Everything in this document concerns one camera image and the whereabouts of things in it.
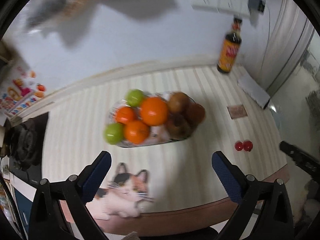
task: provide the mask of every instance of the cat ear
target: cat ear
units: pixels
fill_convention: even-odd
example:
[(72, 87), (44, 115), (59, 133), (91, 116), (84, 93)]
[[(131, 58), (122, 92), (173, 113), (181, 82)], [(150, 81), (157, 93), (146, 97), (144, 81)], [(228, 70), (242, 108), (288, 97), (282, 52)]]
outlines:
[(119, 163), (117, 167), (117, 174), (128, 173), (125, 163)]
[(137, 175), (137, 178), (142, 180), (144, 183), (148, 182), (148, 171), (147, 170), (141, 170)]

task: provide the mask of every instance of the cat head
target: cat head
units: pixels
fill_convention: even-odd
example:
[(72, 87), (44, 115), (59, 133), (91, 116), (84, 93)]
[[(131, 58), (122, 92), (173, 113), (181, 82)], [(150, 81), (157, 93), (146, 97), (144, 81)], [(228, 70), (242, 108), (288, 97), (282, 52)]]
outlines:
[(120, 197), (133, 202), (150, 200), (147, 183), (147, 170), (141, 170), (134, 175), (128, 172), (125, 163), (119, 163), (113, 179), (113, 188)]

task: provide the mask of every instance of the blue gripper pad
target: blue gripper pad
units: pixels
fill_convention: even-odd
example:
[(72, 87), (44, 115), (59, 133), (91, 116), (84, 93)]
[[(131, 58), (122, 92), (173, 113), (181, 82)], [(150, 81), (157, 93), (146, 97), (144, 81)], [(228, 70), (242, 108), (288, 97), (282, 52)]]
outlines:
[(106, 151), (102, 151), (91, 165), (88, 165), (80, 173), (79, 177), (83, 176), (84, 181), (79, 180), (82, 188), (81, 200), (85, 204), (93, 200), (103, 179), (111, 167), (111, 155)]
[(220, 151), (212, 155), (212, 167), (231, 201), (240, 205), (246, 186), (244, 174), (236, 165), (232, 165)]

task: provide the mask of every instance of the cabinet handle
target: cabinet handle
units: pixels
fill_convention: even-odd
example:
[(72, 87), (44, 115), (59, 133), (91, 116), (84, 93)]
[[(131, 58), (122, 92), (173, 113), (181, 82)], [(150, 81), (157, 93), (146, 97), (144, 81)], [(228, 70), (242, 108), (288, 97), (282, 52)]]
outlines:
[(23, 214), (24, 220), (25, 220), (25, 222), (26, 222), (26, 225), (29, 225), (26, 214), (25, 214), (23, 211), (22, 211), (22, 214)]

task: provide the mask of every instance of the table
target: table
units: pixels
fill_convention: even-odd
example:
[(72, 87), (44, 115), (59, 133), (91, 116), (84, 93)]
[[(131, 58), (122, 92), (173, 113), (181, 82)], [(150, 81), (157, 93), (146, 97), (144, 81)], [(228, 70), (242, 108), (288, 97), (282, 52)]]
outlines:
[[(176, 234), (228, 219), (236, 204), (227, 198), (212, 169), (213, 152), (221, 150), (244, 174), (253, 174), (258, 180), (289, 179), (270, 110), (262, 110), (237, 86), (236, 80), (245, 71), (236, 66), (230, 74), (223, 75), (215, 66), (207, 65), (164, 69), (92, 85), (67, 96), (50, 112), (43, 177), (54, 182), (79, 174), (102, 150), (111, 153), (112, 166), (101, 188), (108, 187), (117, 168), (121, 168), (120, 163), (125, 163), (126, 172), (135, 174), (135, 178), (140, 171), (147, 170), (147, 181), (143, 185), (140, 181), (139, 186), (148, 191), (153, 201), (137, 202), (140, 217), (123, 218), (128, 213), (120, 213), (103, 220), (102, 212), (90, 203), (87, 205), (107, 233)], [(136, 148), (108, 145), (102, 136), (108, 109), (131, 88), (151, 93), (183, 91), (206, 109), (206, 119), (185, 141)], [(227, 106), (233, 105), (244, 105), (248, 116), (232, 120)], [(253, 142), (253, 150), (237, 152), (234, 143), (245, 139)], [(62, 208), (72, 222), (65, 203)]]

